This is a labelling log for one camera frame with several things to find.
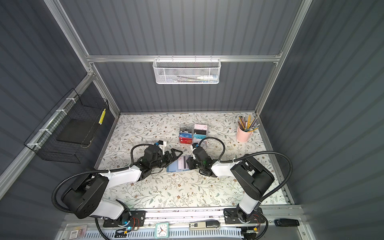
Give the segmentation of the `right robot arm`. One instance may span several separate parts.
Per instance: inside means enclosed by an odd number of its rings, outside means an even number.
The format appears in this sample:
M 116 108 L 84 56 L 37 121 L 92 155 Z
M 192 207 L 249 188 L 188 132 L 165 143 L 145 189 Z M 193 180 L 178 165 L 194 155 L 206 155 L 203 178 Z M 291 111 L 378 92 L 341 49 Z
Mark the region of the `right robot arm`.
M 244 195 L 239 203 L 239 214 L 251 215 L 260 206 L 264 194 L 274 182 L 274 175 L 255 156 L 267 152 L 246 154 L 233 160 L 213 160 L 202 147 L 193 150 L 187 159 L 190 170 L 198 170 L 206 177 L 233 177 L 243 188 Z

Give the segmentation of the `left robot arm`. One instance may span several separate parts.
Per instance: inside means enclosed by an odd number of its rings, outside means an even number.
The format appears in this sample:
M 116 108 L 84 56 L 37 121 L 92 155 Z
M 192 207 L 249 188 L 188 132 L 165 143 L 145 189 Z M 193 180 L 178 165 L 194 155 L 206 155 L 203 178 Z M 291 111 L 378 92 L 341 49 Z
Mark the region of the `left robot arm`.
M 78 219 L 106 217 L 118 219 L 129 208 L 120 200 L 110 200 L 105 192 L 113 187 L 135 183 L 149 177 L 154 169 L 164 169 L 177 161 L 183 151 L 164 150 L 165 143 L 145 144 L 138 160 L 124 168 L 85 171 L 61 181 L 52 193 L 52 203 L 60 211 L 74 214 Z

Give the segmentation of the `clear acrylic card display stand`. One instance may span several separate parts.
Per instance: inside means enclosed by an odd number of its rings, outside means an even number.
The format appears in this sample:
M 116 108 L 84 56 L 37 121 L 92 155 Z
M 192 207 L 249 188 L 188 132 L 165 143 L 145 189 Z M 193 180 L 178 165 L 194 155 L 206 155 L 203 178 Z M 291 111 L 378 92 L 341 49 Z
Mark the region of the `clear acrylic card display stand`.
M 192 145 L 199 143 L 202 139 L 207 137 L 208 125 L 203 124 L 189 124 L 180 125 L 179 130 L 179 143 Z

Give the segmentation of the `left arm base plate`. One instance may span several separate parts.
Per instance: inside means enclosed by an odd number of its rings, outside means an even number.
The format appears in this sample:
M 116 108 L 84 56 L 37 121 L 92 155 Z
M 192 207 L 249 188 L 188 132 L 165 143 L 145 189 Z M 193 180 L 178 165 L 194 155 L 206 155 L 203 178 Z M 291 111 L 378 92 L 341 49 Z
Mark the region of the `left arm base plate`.
M 130 211 L 123 212 L 116 220 L 104 220 L 104 228 L 117 228 L 117 227 L 143 227 L 146 219 L 146 211 Z

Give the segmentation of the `blue leather card holder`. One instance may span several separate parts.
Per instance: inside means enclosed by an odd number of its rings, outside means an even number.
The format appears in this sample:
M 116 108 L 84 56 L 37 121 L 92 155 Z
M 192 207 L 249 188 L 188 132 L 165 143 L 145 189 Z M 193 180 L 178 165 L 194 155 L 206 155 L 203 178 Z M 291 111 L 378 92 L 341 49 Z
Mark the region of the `blue leather card holder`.
M 177 173 L 189 171 L 190 167 L 188 164 L 188 159 L 190 156 L 183 155 L 179 157 L 176 161 L 172 162 L 169 166 L 167 166 L 167 173 Z

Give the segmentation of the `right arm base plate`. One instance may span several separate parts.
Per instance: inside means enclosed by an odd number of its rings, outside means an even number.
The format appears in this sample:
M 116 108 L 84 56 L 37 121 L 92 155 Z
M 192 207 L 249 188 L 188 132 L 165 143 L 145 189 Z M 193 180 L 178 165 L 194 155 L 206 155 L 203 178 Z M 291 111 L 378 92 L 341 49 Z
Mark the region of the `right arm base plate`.
M 225 208 L 223 210 L 226 224 L 255 224 L 260 225 L 266 222 L 263 218 L 263 210 L 257 208 L 250 214 L 246 214 L 239 207 L 237 208 Z

